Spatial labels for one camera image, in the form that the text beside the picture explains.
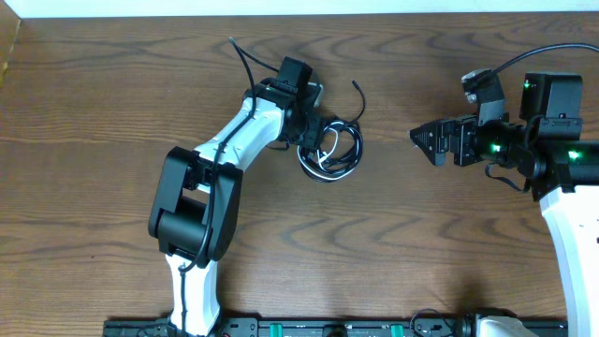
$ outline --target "white wall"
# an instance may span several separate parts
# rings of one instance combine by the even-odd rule
[[[5,1],[22,18],[599,10],[599,0]]]

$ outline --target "table surface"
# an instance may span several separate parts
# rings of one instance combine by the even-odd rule
[[[597,43],[597,14],[435,14],[26,20],[0,91],[0,335],[98,336],[110,318],[157,317],[171,279],[147,221],[167,152],[191,149],[239,110],[248,80],[228,44],[277,65],[306,60],[323,110],[368,108],[358,169],[309,180],[294,152],[246,171],[219,267],[228,311],[407,317],[506,307],[564,318],[548,229],[531,195],[483,164],[432,166],[408,139],[471,113],[460,77],[556,42]],[[502,73],[518,119],[527,70],[585,79],[584,138],[599,138],[597,55],[555,51]],[[255,77],[270,73],[253,66]],[[521,178],[513,171],[498,173]],[[206,199],[200,192],[191,194]]]

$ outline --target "wire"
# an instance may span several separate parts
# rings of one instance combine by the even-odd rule
[[[252,54],[250,54],[247,51],[244,51],[241,47],[238,46],[238,48],[240,49],[240,51],[243,53],[243,55],[247,56],[250,60],[256,62],[257,64],[264,66],[266,69],[270,69],[274,72],[279,72],[279,69],[275,68],[274,66],[268,65],[260,60],[258,60],[257,58],[255,58]]]
[[[490,171],[491,169],[493,169],[493,166],[498,165],[497,163],[490,163],[487,164],[487,166],[485,167],[485,175],[491,179],[494,180],[498,180],[500,182],[503,183],[507,183],[510,187],[512,187],[513,189],[517,190],[520,193],[527,193],[530,189],[531,189],[531,180],[530,179],[526,179],[526,181],[524,182],[524,187],[519,188],[516,183],[512,182],[511,180],[505,178],[505,177],[493,177],[490,175]]]
[[[204,232],[204,237],[202,239],[202,244],[199,246],[199,250],[196,254],[194,260],[189,264],[189,266],[185,267],[185,265],[181,265],[179,267],[179,274],[181,275],[181,302],[182,302],[182,333],[183,336],[187,336],[187,332],[185,329],[186,317],[187,317],[187,308],[185,304],[185,274],[192,270],[202,258],[206,258],[206,250],[208,249],[208,242],[210,241],[210,237],[212,236],[212,219],[214,218],[214,195],[215,195],[215,186],[216,179],[218,176],[218,161],[221,153],[226,148],[226,144],[235,136],[235,134],[249,121],[254,117],[254,113],[256,112],[256,86],[254,84],[254,76],[252,76],[252,69],[247,64],[244,54],[247,55],[247,52],[244,52],[238,45],[233,37],[230,37],[229,42],[235,48],[235,51],[241,58],[241,62],[243,63],[243,67],[245,67],[245,71],[247,72],[248,80],[250,81],[251,91],[252,91],[252,108],[250,108],[250,112],[248,115],[237,125],[231,132],[226,135],[226,137],[218,144],[218,148],[216,149],[216,153],[214,154],[214,160],[212,161],[212,176],[210,182],[210,196],[208,201],[208,221],[206,224],[206,230]]]
[[[446,318],[445,318],[445,317],[443,317],[443,315],[442,315],[441,313],[439,313],[438,311],[436,311],[436,310],[434,310],[434,309],[432,309],[432,308],[424,308],[424,309],[418,310],[418,312],[417,312],[417,313],[415,313],[415,314],[412,316],[412,319],[410,319],[410,330],[411,330],[411,331],[412,331],[412,332],[413,332],[413,333],[414,333],[416,336],[418,336],[418,337],[424,337],[424,336],[422,336],[422,334],[420,334],[419,332],[416,332],[416,329],[414,328],[414,321],[416,320],[416,318],[417,318],[418,316],[422,315],[422,313],[424,313],[424,312],[428,312],[428,311],[429,311],[429,312],[434,312],[434,313],[436,313],[437,315],[439,315],[439,317],[441,317],[441,319],[443,320],[443,323],[445,323],[445,325],[446,325],[446,326],[447,326],[447,327],[448,327],[448,328],[451,330],[451,333],[448,333],[447,335],[443,335],[443,336],[441,336],[441,337],[451,337],[451,336],[453,336],[453,335],[455,334],[455,331],[454,331],[454,328],[455,328],[455,326],[453,326],[453,325],[451,325],[451,324],[447,323],[447,321],[446,321]]]
[[[287,151],[289,150],[289,148],[291,147],[291,139],[289,138],[289,136],[286,136],[286,140],[285,140],[285,147],[272,147],[267,145],[266,146],[268,149],[274,150],[274,151]]]
[[[315,77],[315,80],[318,81],[318,83],[320,82],[317,76]],[[358,90],[362,98],[362,110],[359,115],[351,121],[346,121],[335,116],[332,122],[325,126],[323,132],[324,137],[330,132],[335,133],[335,143],[331,150],[326,153],[322,151],[320,146],[316,151],[310,151],[309,149],[298,146],[298,159],[301,164],[301,169],[308,175],[308,177],[317,182],[333,183],[346,177],[354,171],[362,157],[364,140],[359,130],[358,119],[366,110],[366,96],[356,81],[352,80],[352,84],[356,90]],[[341,157],[333,158],[332,154],[337,148],[339,137],[342,132],[347,132],[352,136],[354,145]]]
[[[536,55],[538,53],[545,52],[545,51],[555,51],[558,49],[586,49],[586,50],[590,50],[590,51],[599,52],[599,47],[593,46],[592,44],[588,44],[588,43],[558,43],[558,44],[554,44],[554,45],[537,48],[537,49],[534,49],[531,51],[526,51],[523,54],[518,55],[518,56],[514,57],[513,59],[507,61],[506,63],[497,67],[496,69],[491,70],[490,72],[481,76],[479,79],[473,81],[472,83],[466,84],[466,91],[470,92],[470,91],[474,90],[476,87],[478,87],[484,81],[492,78],[493,76],[499,74],[502,70],[506,69],[507,67],[512,66],[513,64],[515,64],[519,61],[522,61],[523,59],[525,59],[529,56],[533,56],[533,55]]]
[[[364,92],[362,91],[362,88],[359,87],[358,83],[356,82],[356,80],[352,80],[352,84],[354,84],[354,88],[356,88],[356,90],[358,90],[359,95],[362,97],[362,111],[359,112],[358,117],[354,118],[350,123],[355,124],[358,122],[358,119],[360,117],[362,117],[362,114],[364,114],[364,111],[366,110],[366,96],[364,95]]]
[[[531,138],[531,132],[533,130],[534,127],[534,122],[536,122],[536,120],[544,118],[544,115],[538,114],[538,115],[534,115],[533,117],[529,118],[529,120],[526,122],[526,129],[524,130],[524,149],[528,150],[530,145],[532,143],[534,143],[534,141],[536,139],[533,139],[532,141],[530,141]]]

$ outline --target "green led light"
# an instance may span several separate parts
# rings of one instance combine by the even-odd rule
[[[580,152],[576,152],[576,151],[568,151],[568,155],[570,156],[570,159],[572,159],[572,160],[576,160],[582,156],[582,154]]]

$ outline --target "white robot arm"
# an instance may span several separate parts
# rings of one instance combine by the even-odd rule
[[[245,171],[266,145],[279,138],[283,128],[284,112],[274,102],[266,99],[259,98],[256,103],[254,118],[250,119],[230,139],[220,156],[219,164],[228,163]],[[251,108],[252,98],[245,98],[237,116],[218,135],[207,143],[196,147],[195,151],[198,155],[206,160],[212,160],[218,149],[219,141],[241,123]],[[217,190],[214,191],[215,197],[226,196],[224,193],[218,193],[218,187],[217,184],[215,187]],[[205,184],[198,184],[197,189],[212,193],[210,187]],[[189,265],[192,262],[191,259],[173,254],[167,255],[167,262],[172,273],[175,301],[173,314],[169,318],[170,323],[178,330],[183,328],[181,312],[184,300],[187,311],[185,315],[186,332],[193,336],[208,335],[220,314],[220,305],[216,298],[218,262],[211,260],[205,268],[195,266],[185,275],[184,284],[179,268]],[[182,286],[185,287],[183,296],[181,295]]]
[[[593,46],[576,44],[573,48]],[[529,51],[523,55],[547,50]],[[599,336],[599,142],[579,140],[578,117],[582,78],[576,74],[526,74],[519,117],[526,125],[509,123],[499,70],[477,70],[462,78],[476,114],[443,119],[410,131],[410,138],[434,165],[447,152],[465,167],[490,160],[488,177],[520,192],[529,189],[547,221],[562,276],[571,337]],[[526,178],[518,188],[490,168],[515,168]],[[464,318],[458,336],[530,336],[510,315],[473,314]]]
[[[232,42],[240,56],[247,54]],[[276,79],[256,85],[246,70],[252,89],[246,92],[239,113],[193,152],[171,150],[158,184],[148,230],[167,255],[172,273],[175,300],[168,329],[174,332],[206,336],[214,327],[220,313],[217,261],[231,243],[241,179],[252,161],[278,139],[316,153],[333,127],[314,111],[323,86],[309,82],[313,71],[302,61],[286,57],[280,70],[275,69]],[[183,188],[210,194],[208,205],[183,196]]]

